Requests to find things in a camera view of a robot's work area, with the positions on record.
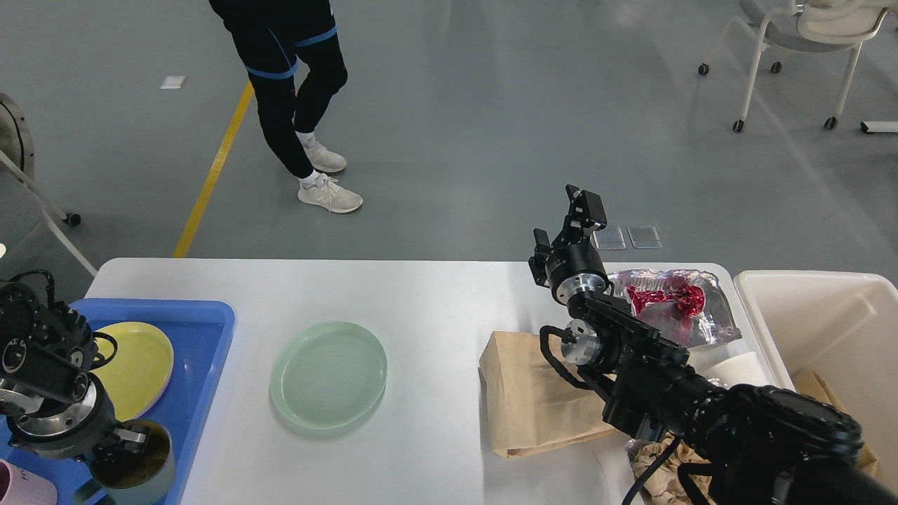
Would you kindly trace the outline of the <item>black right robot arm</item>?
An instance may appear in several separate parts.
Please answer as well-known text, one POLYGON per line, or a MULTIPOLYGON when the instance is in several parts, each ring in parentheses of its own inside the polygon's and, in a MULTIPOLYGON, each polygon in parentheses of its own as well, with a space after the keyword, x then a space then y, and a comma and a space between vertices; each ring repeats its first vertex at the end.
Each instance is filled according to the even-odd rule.
POLYGON ((635 439, 673 441, 625 495, 629 503, 677 447, 701 458, 677 468, 693 504, 894 504, 896 495, 857 467, 862 426, 847 413, 776 386, 716 386, 689 351, 632 316, 613 297, 590 241, 607 224, 602 199, 565 186, 570 210, 549 240, 535 230, 537 285, 567 307, 570 325, 544 326, 540 349, 558 376, 603 399, 603 421, 635 439))

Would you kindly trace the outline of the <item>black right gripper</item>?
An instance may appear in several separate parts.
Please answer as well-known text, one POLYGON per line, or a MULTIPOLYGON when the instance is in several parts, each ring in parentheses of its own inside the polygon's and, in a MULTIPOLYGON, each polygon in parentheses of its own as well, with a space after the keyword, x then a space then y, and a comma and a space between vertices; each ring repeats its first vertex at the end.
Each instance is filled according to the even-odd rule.
POLYGON ((610 279, 600 255, 590 239, 607 227, 608 218, 599 195, 573 184, 565 186, 570 207, 565 215, 565 242, 576 243, 553 247, 548 233, 533 229, 535 252, 530 256, 530 274, 537 285, 551 291, 553 299, 568 306, 581 294, 610 294, 610 279))

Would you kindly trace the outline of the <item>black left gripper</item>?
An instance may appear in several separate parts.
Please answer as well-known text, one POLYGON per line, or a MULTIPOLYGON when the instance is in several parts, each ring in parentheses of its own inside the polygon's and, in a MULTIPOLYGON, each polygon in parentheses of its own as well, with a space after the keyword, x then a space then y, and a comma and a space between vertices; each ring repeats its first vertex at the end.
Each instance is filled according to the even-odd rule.
POLYGON ((52 460, 83 458, 88 466, 134 464, 143 457, 151 428, 120 424, 105 387, 93 382, 80 403, 43 416, 9 417, 7 445, 52 460))

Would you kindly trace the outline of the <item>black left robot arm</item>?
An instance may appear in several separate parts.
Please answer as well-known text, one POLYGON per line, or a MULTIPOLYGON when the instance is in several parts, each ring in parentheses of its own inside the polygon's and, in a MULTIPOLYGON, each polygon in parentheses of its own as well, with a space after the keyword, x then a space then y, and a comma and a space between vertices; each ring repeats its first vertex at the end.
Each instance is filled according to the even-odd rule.
POLYGON ((150 429, 116 418, 95 371, 112 361, 96 332, 55 296, 55 279, 32 269, 2 281, 2 415, 10 447, 35 456, 135 466, 150 429))

